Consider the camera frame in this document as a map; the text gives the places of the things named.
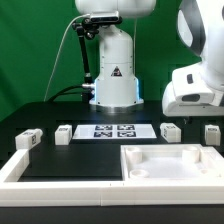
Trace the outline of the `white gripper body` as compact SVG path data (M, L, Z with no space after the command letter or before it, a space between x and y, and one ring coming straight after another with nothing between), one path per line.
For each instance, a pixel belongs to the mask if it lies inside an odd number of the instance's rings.
M193 64L175 69L162 98L163 114L168 117L224 116L223 93L210 88L202 79L202 66Z

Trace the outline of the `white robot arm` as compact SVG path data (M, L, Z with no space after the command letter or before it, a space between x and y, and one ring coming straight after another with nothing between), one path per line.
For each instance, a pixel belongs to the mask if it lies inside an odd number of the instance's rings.
M117 28L124 18L151 14L156 0L75 0L84 16L81 34L99 37L100 73L91 88L94 108L116 113L137 105L135 45ZM172 72L162 112L172 116L224 116L224 0L182 0L177 16L181 41L201 61Z

